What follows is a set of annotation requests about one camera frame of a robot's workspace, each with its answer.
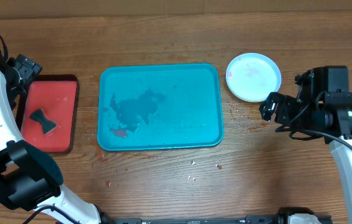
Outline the red tray with dark rim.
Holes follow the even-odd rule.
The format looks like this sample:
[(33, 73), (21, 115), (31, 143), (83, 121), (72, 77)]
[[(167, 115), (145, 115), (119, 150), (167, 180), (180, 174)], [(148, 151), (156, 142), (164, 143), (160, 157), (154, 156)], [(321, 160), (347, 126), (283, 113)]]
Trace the red tray with dark rim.
[[(26, 95), (19, 99), (16, 123), (22, 137), (41, 151), (65, 154), (72, 150), (80, 86), (75, 75), (38, 75)], [(42, 109), (45, 117), (57, 124), (47, 134), (29, 116)]]

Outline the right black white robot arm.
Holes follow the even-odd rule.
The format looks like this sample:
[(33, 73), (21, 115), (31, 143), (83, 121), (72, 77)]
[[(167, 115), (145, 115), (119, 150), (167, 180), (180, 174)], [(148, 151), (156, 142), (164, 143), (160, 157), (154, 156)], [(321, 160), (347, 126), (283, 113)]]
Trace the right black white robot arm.
[(271, 92), (260, 105), (265, 121), (280, 124), (276, 132), (296, 133), (300, 140), (324, 139), (338, 168), (352, 223), (352, 92), (346, 66), (317, 67), (297, 75), (295, 97)]

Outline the teal plastic tray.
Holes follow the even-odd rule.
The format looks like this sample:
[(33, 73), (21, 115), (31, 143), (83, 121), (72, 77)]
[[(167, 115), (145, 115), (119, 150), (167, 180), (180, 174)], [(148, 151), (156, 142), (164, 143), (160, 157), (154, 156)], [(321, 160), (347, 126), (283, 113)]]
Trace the teal plastic tray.
[(208, 63), (111, 67), (100, 77), (97, 142), (106, 151), (213, 147), (224, 137)]

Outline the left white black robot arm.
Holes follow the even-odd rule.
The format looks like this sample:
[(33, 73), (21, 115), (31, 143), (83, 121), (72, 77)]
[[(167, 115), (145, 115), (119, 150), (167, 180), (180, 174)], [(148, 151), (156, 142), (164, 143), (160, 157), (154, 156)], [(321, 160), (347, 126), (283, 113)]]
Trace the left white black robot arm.
[(21, 134), (12, 113), (14, 101), (27, 93), (41, 70), (22, 54), (9, 57), (6, 45), (0, 45), (0, 204), (32, 211), (26, 223), (40, 213), (58, 223), (112, 223), (96, 205), (74, 194), (53, 158)]

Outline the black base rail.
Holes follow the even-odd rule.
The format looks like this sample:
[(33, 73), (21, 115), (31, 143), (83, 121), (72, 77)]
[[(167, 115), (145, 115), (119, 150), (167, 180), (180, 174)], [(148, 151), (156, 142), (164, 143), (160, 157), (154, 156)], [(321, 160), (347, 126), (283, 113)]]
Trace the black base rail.
[(189, 218), (189, 219), (157, 219), (117, 218), (116, 224), (279, 224), (277, 215), (247, 215), (244, 218)]

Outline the light blue plate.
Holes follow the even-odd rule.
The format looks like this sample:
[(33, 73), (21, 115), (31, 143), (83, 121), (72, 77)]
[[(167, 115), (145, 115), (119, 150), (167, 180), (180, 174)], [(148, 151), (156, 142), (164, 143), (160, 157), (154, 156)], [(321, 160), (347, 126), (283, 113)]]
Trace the light blue plate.
[(279, 91), (282, 75), (271, 58), (258, 53), (244, 53), (228, 64), (226, 83), (239, 99), (258, 103), (265, 101), (271, 92)]

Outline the dark green sponge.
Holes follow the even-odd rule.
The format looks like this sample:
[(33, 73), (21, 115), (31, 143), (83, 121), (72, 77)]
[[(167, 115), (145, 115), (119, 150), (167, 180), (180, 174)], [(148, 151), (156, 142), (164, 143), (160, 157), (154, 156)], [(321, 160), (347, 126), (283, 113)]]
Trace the dark green sponge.
[(38, 109), (32, 112), (29, 118), (42, 126), (43, 134), (49, 133), (57, 126), (55, 122), (45, 117), (45, 114), (42, 109)]

